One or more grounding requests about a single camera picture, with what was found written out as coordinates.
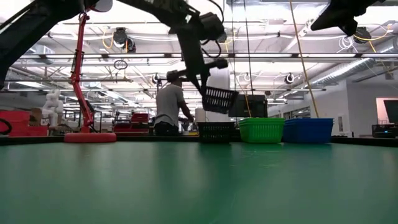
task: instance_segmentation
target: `computer screen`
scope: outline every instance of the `computer screen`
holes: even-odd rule
[[[247,98],[248,103],[244,95],[238,95],[235,104],[229,110],[230,118],[249,118],[250,114],[253,118],[268,117],[267,101],[264,95],[248,95]]]
[[[390,123],[398,123],[398,100],[384,100]]]

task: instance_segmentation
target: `ceiling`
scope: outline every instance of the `ceiling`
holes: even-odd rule
[[[5,21],[29,2],[29,0],[10,1],[7,7],[0,8],[0,21]],[[222,54],[299,52],[288,1],[256,2],[248,0],[246,12],[245,7],[239,1],[235,1],[235,5],[231,5],[230,0],[226,2],[216,0],[216,2],[224,8],[224,26],[228,34],[227,44],[221,44]],[[195,0],[188,3],[202,13],[213,12],[221,17],[218,8],[207,0]],[[326,4],[327,2],[322,0],[295,1],[294,3],[294,15],[303,52],[325,54],[371,52],[368,44],[352,44],[352,40],[345,39],[344,33],[337,28],[316,32],[309,29],[313,20],[317,18]],[[398,7],[396,6],[369,7],[367,13],[357,17],[356,20],[360,26],[365,26],[370,31],[373,38],[385,36],[373,42],[374,45],[378,45],[388,41],[398,32],[397,11]],[[180,54],[177,37],[168,35],[169,28],[161,24],[154,16],[121,2],[114,1],[113,8],[109,12],[89,12],[89,15],[90,20],[85,29],[84,51],[86,54],[123,54],[124,50],[112,44],[111,37],[117,27],[125,27],[129,37],[136,44],[137,53],[147,54],[148,57],[125,59],[129,66],[127,69],[119,71],[117,76],[117,70],[114,69],[113,63],[118,58],[106,60],[86,58],[83,62],[82,79],[92,81],[85,84],[84,88],[92,89],[89,93],[85,93],[86,97],[94,103],[101,103],[106,99],[98,94],[98,89],[115,89],[114,92],[117,96],[105,96],[105,98],[111,99],[110,103],[128,101],[131,105],[137,106],[133,103],[138,103],[141,108],[155,110],[152,105],[156,92],[144,91],[156,89],[152,83],[152,77],[157,73],[164,78],[168,71],[185,69],[185,66],[178,58],[151,58],[150,55]],[[58,23],[37,44],[50,48],[55,54],[72,55],[76,48],[77,33],[78,17],[76,16]],[[216,44],[212,42],[207,44],[205,49],[211,54],[218,52]],[[228,60],[230,62],[229,85],[231,88],[239,89],[237,83],[244,89],[250,88],[250,76],[253,88],[292,88],[304,81],[300,60],[256,60],[252,58],[249,61],[247,57],[235,60],[229,58]],[[305,62],[305,68],[309,78],[313,78],[336,63],[334,60],[312,60]],[[8,79],[58,80],[57,82],[41,81],[40,84],[43,88],[56,86],[61,89],[72,89],[67,82],[70,77],[71,65],[70,59],[53,58],[50,64],[43,61],[20,59],[13,66],[15,76],[9,76]],[[292,85],[286,85],[284,78],[290,73],[298,78]],[[184,83],[183,87],[193,88],[190,83]],[[10,88],[32,88],[32,86],[11,82]],[[117,89],[133,89],[135,91],[118,92]],[[73,92],[63,94],[73,97]],[[276,98],[279,92],[274,91],[273,95],[271,97]],[[197,91],[186,91],[185,97],[192,99],[191,109],[194,110],[201,106],[200,95]]]

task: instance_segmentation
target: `yellow cable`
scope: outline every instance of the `yellow cable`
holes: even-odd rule
[[[376,51],[376,49],[374,48],[374,46],[373,46],[373,44],[372,44],[371,41],[369,41],[369,44],[371,45],[371,48],[372,48],[373,52],[374,52],[374,53],[377,53],[377,51]],[[383,62],[381,62],[381,63],[383,64],[383,67],[386,69],[387,73],[388,73],[391,77],[394,77],[394,74],[392,74],[392,73],[390,72],[390,70],[387,68],[387,66],[386,66]]]
[[[359,40],[365,40],[365,41],[380,40],[381,38],[385,38],[389,31],[390,31],[390,26],[387,26],[387,31],[386,31],[386,33],[385,33],[384,35],[382,35],[381,37],[377,37],[377,38],[374,38],[374,39],[366,39],[366,38],[358,37],[358,36],[356,36],[356,35],[354,35],[354,37],[356,37],[356,38],[359,39]]]
[[[319,118],[318,108],[317,108],[317,102],[315,101],[315,98],[314,98],[314,96],[313,96],[312,89],[311,89],[311,84],[310,84],[310,80],[308,79],[307,70],[305,69],[305,64],[304,64],[304,59],[303,59],[303,52],[302,52],[302,49],[301,49],[301,44],[300,44],[300,39],[299,39],[299,32],[297,31],[297,24],[296,24],[296,20],[295,20],[295,17],[294,17],[294,12],[293,12],[293,2],[292,2],[292,0],[289,0],[289,3],[290,3],[290,10],[291,10],[291,12],[292,12],[292,18],[293,18],[293,23],[294,23],[294,30],[295,30],[296,38],[297,38],[298,51],[300,52],[301,63],[302,63],[302,65],[303,65],[303,71],[304,71],[304,75],[305,75],[305,81],[307,82],[308,89],[310,90],[311,99],[312,99],[313,107],[314,107],[314,109],[315,109],[315,113],[317,114],[317,118]]]
[[[228,45],[227,45],[227,44],[225,44],[225,50],[226,50],[227,53],[229,53],[229,52],[228,52]],[[250,112],[250,107],[249,107],[248,96],[246,95],[246,92],[243,91],[243,88],[242,88],[241,84],[239,83],[239,80],[236,78],[236,75],[234,75],[234,76],[235,76],[236,82],[238,83],[239,87],[241,88],[241,90],[242,90],[242,92],[243,92],[243,94],[244,94],[244,99],[246,100],[246,105],[248,106],[249,116],[250,116],[250,118],[251,118],[251,112]]]
[[[111,45],[110,45],[110,46],[108,46],[108,45],[106,45],[106,44],[105,44],[105,39],[104,39],[104,37],[105,37],[105,31],[104,31],[103,38],[102,38],[102,44],[103,44],[103,45],[104,45],[104,47],[105,47],[105,48],[107,48],[107,49],[111,49],[111,48],[112,48],[112,46],[113,46],[113,34],[114,34],[114,32],[112,32],[112,40],[111,40]]]

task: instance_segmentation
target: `green table surface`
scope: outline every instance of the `green table surface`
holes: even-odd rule
[[[0,147],[0,223],[398,223],[398,149]]]

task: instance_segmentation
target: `person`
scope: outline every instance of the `person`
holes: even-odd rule
[[[178,136],[178,114],[182,113],[193,122],[189,108],[182,93],[182,81],[176,79],[171,84],[159,90],[156,96],[157,115],[155,132],[157,136]]]

